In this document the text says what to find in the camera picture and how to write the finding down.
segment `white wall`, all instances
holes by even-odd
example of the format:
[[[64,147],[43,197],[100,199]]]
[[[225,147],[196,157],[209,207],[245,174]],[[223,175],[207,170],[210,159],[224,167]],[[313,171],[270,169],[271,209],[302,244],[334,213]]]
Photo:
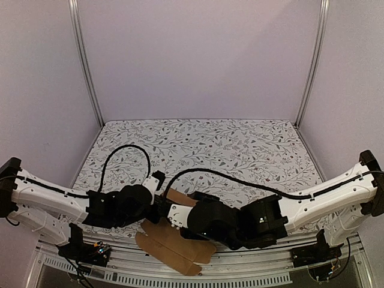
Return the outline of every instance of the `white wall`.
[[[68,1],[0,1],[0,163],[70,185],[98,127]],[[0,220],[0,287],[23,286],[37,235]]]
[[[372,150],[384,168],[384,2],[331,1],[325,41],[302,126],[327,178]],[[359,230],[384,287],[384,215]]]
[[[294,120],[320,3],[79,1],[105,119]]]

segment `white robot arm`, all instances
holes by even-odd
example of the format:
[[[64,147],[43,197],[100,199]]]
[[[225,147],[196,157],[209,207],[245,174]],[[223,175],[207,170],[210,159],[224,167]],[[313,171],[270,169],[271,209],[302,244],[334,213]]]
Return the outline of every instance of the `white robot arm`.
[[[47,242],[58,246],[62,256],[106,266],[109,246],[84,244],[79,227],[59,221],[50,212],[105,228],[124,227],[144,218],[156,223],[167,217],[185,238],[211,239],[238,249],[273,245],[289,232],[342,210],[319,232],[316,247],[292,250],[295,266],[302,266],[341,255],[345,239],[369,215],[384,212],[384,175],[370,151],[364,151],[360,162],[339,177],[290,195],[283,193],[283,198],[269,196],[240,209],[199,192],[192,195],[199,200],[195,207],[179,205],[166,198],[169,187],[164,196],[155,194],[164,179],[164,174],[155,172],[142,185],[126,186],[119,192],[85,192],[39,179],[12,158],[0,168],[0,217],[19,221],[42,234]]]

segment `floral patterned mat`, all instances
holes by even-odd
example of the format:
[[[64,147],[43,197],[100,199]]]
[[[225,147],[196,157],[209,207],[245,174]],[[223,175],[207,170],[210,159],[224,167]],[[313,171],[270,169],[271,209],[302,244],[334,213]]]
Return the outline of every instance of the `floral patterned mat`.
[[[321,182],[310,157],[289,121],[266,120],[142,120],[111,121],[101,131],[77,178],[74,188],[97,190],[101,168],[118,146],[136,144],[151,159],[152,171],[167,179],[192,167],[214,169],[285,192],[302,190]],[[140,184],[147,172],[140,151],[127,148],[109,161],[103,191],[119,191]],[[216,195],[227,205],[242,207],[269,192],[245,187],[208,173],[190,173],[172,187],[185,194],[201,191]],[[306,225],[313,232],[326,219]],[[125,228],[101,229],[82,225],[87,232],[134,237],[139,223]]]

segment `wire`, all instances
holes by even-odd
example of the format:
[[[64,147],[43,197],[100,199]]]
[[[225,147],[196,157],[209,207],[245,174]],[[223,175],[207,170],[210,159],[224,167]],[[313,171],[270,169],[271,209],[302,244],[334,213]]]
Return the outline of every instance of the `wire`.
[[[0,181],[3,181],[4,179],[8,179],[8,178],[16,178],[17,176],[16,175],[10,175],[10,176],[5,176],[3,178],[0,178]]]
[[[249,186],[249,187],[253,187],[253,188],[257,188],[257,189],[262,189],[262,190],[266,190],[266,191],[270,191],[272,193],[275,193],[277,195],[280,195],[282,197],[285,197],[285,198],[288,198],[288,199],[292,199],[292,200],[305,200],[305,199],[312,199],[312,196],[310,194],[308,195],[291,195],[291,194],[288,194],[288,193],[285,193],[285,192],[282,192],[280,190],[277,190],[275,188],[272,188],[272,187],[268,187],[268,186],[264,186],[264,185],[260,185],[260,184],[255,184],[255,183],[250,183],[250,182],[247,182],[247,181],[244,181],[244,180],[240,180],[240,179],[237,179],[235,177],[232,177],[232,176],[229,176],[229,175],[226,175],[226,174],[223,174],[221,172],[218,172],[218,171],[214,171],[214,170],[211,170],[211,169],[206,169],[206,168],[192,168],[192,169],[187,169],[187,170],[184,170],[184,171],[181,171],[179,173],[177,173],[168,183],[165,191],[164,191],[164,194],[163,194],[163,203],[165,203],[166,201],[166,198],[167,198],[167,195],[168,195],[168,191],[169,189],[171,188],[172,184],[182,175],[184,174],[187,174],[187,173],[191,173],[191,172],[208,172],[208,173],[212,173],[212,174],[215,174],[215,175],[218,175],[220,177],[223,177],[223,178],[226,178],[228,180],[231,180],[233,182],[237,182],[237,183],[240,183],[242,185],[245,185],[245,186]],[[338,183],[338,184],[335,184],[333,186],[330,186],[328,188],[325,188],[323,190],[320,190],[316,193],[313,194],[313,197],[316,197],[316,196],[320,196],[322,194],[325,194],[325,193],[328,193],[336,188],[339,188],[341,187],[342,185],[345,185],[345,184],[348,184],[350,182],[353,182],[357,179],[360,179],[361,177],[365,176],[365,175],[368,175],[368,174],[374,174],[374,173],[378,173],[378,174],[384,174],[384,171],[367,171],[367,172],[364,172],[363,174],[361,175],[358,175],[358,176],[355,176],[351,179],[348,179],[346,181],[343,181],[341,183]]]
[[[5,219],[6,219],[6,221],[7,221],[8,223],[10,223],[10,224],[11,224],[12,226],[14,226],[14,227],[17,227],[18,225],[20,225],[20,222],[17,222],[16,224],[12,223],[12,221],[9,220],[8,217],[6,217]]]
[[[83,272],[80,270],[80,267],[79,267],[79,264],[78,266],[76,267],[75,264],[72,263],[72,261],[70,261],[67,257],[64,256],[64,259],[76,270],[77,272],[77,279],[79,280],[79,283],[83,286],[83,287],[86,287],[86,288],[95,288],[91,282],[88,281],[88,279],[84,276]]]
[[[120,151],[121,149],[124,149],[124,148],[135,148],[135,149],[138,149],[138,150],[142,151],[144,153],[144,155],[145,155],[145,158],[146,158],[146,161],[147,161],[147,164],[148,164],[148,172],[147,172],[146,177],[148,178],[149,175],[151,174],[151,161],[149,159],[148,153],[143,148],[141,148],[140,146],[134,145],[134,144],[126,144],[126,145],[119,146],[115,150],[113,150],[111,154],[109,154],[107,160],[104,163],[103,170],[101,172],[100,186],[99,186],[99,188],[97,190],[99,193],[103,189],[104,177],[105,177],[105,174],[106,174],[107,164],[108,164],[109,160],[112,158],[112,156],[116,152],[118,152],[118,151]]]
[[[283,197],[286,197],[286,198],[289,198],[289,199],[293,199],[293,200],[302,200],[302,199],[310,199],[312,198],[310,195],[303,195],[303,196],[297,196],[297,195],[291,195],[291,194],[288,194],[288,193],[285,193],[285,192],[282,192],[280,190],[277,190],[275,188],[272,188],[272,187],[268,187],[268,186],[264,186],[264,185],[260,185],[260,184],[255,184],[255,183],[250,183],[250,182],[247,182],[247,181],[244,181],[244,180],[240,180],[240,179],[237,179],[235,177],[232,177],[232,176],[229,176],[229,175],[226,175],[226,174],[223,174],[221,172],[218,172],[218,171],[214,171],[214,170],[211,170],[211,169],[206,169],[206,168],[192,168],[192,169],[187,169],[187,170],[184,170],[184,171],[181,171],[179,173],[177,173],[168,183],[167,185],[167,188],[165,189],[164,191],[164,198],[163,198],[163,201],[165,202],[166,198],[167,198],[167,194],[168,194],[168,191],[169,189],[171,188],[172,184],[182,175],[184,174],[187,174],[187,173],[191,173],[191,172],[208,172],[208,173],[211,173],[211,174],[215,174],[215,175],[218,175],[220,177],[223,177],[223,178],[226,178],[228,180],[231,180],[233,182],[237,182],[239,184],[242,184],[242,185],[245,185],[245,186],[249,186],[249,187],[253,187],[253,188],[257,188],[257,189],[263,189],[263,190],[266,190],[266,191],[270,191],[270,192],[273,192],[277,195],[280,195],[280,196],[283,196]]]
[[[350,178],[350,179],[348,179],[348,180],[345,180],[345,181],[343,181],[343,182],[340,182],[340,183],[338,183],[338,184],[335,184],[335,185],[333,185],[333,186],[330,186],[330,187],[328,187],[328,188],[325,188],[325,189],[323,189],[323,190],[320,190],[320,191],[314,193],[314,194],[313,194],[313,197],[320,196],[320,195],[322,195],[322,194],[328,193],[328,192],[330,192],[330,191],[332,191],[332,190],[334,190],[334,189],[336,189],[336,188],[339,188],[339,187],[341,187],[341,186],[343,186],[343,185],[345,185],[345,184],[348,184],[348,183],[353,182],[353,181],[355,181],[355,180],[357,180],[357,179],[360,179],[360,178],[362,178],[362,177],[365,176],[365,175],[374,174],[374,173],[376,173],[376,174],[384,174],[384,171],[366,171],[366,172],[364,172],[364,173],[361,174],[361,175],[357,175],[357,176],[355,176],[355,177],[353,177],[353,178]]]
[[[344,267],[340,270],[340,272],[339,272],[337,275],[335,275],[335,276],[329,278],[330,280],[331,280],[331,279],[335,279],[336,277],[339,277],[340,274],[343,273],[344,270],[347,268],[347,265],[348,265],[349,260],[350,260],[350,252],[351,252],[350,242],[349,242],[349,239],[348,239],[348,238],[347,238],[347,242],[348,242],[348,258],[347,258],[347,262],[346,262],[346,264],[344,265]]]
[[[71,193],[71,192],[67,192],[67,191],[64,191],[64,190],[62,190],[60,188],[56,188],[56,187],[49,186],[49,185],[44,184],[44,183],[40,183],[40,182],[38,182],[36,180],[33,180],[31,178],[26,178],[26,177],[22,177],[22,176],[17,176],[17,178],[22,180],[22,181],[26,181],[26,182],[38,185],[40,187],[43,187],[45,189],[52,190],[54,192],[57,192],[57,193],[60,193],[60,194],[64,194],[64,195],[67,195],[67,196],[70,196],[70,197],[73,197],[73,198],[81,198],[81,199],[88,199],[89,198],[88,195],[81,195],[81,194],[74,194],[74,193]]]

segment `cardboard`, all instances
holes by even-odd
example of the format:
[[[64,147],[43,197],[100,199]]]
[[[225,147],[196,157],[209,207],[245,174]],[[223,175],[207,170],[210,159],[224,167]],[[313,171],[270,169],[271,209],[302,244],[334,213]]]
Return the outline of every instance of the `cardboard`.
[[[197,202],[173,189],[169,190],[168,198],[186,206],[194,206]],[[180,236],[179,230],[173,228],[165,218],[158,224],[145,220],[142,228],[146,235],[136,233],[138,246],[186,276],[198,275],[202,267],[194,262],[208,264],[216,252],[215,245],[209,241],[184,239]]]

